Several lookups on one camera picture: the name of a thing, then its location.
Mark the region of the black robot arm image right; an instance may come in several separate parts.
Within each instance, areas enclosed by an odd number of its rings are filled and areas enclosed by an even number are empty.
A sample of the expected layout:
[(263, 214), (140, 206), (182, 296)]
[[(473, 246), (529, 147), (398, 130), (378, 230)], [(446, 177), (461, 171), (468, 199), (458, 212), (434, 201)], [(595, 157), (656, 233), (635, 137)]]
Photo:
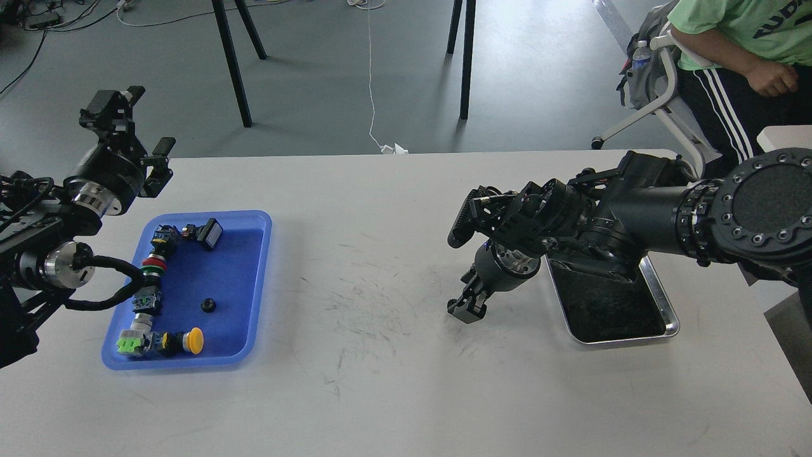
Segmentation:
[(687, 182), (686, 164), (634, 151), (613, 169), (586, 168), (568, 182), (528, 182), (502, 193), (471, 190), (447, 242), (487, 241), (447, 311), (484, 318), (493, 293), (516, 289), (548, 257), (563, 269), (632, 283), (649, 252), (699, 265), (739, 263), (755, 277), (797, 288), (810, 319), (810, 150), (791, 147), (745, 160), (722, 179)]

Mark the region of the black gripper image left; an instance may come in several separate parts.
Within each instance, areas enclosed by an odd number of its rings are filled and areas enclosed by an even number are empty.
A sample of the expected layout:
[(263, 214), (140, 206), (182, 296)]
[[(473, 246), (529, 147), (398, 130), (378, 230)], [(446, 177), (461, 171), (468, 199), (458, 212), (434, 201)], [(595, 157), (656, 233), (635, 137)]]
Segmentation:
[(98, 145), (63, 181), (72, 203), (98, 216), (119, 216), (137, 196), (154, 199), (170, 182), (169, 154), (176, 139), (161, 138), (146, 157), (136, 147), (133, 107), (144, 93), (144, 86), (99, 90), (79, 111), (79, 125), (98, 136)]

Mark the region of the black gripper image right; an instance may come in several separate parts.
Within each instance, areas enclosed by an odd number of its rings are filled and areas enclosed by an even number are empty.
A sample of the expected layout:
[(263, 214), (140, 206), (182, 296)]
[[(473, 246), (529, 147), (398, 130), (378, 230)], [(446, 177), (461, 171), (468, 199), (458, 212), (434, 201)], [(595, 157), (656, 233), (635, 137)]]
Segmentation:
[(487, 314), (485, 302), (492, 293), (516, 289), (535, 277), (539, 269), (539, 257), (503, 245), (482, 245), (473, 265), (459, 279), (464, 283), (461, 295), (447, 302), (447, 313), (465, 324), (480, 321)]

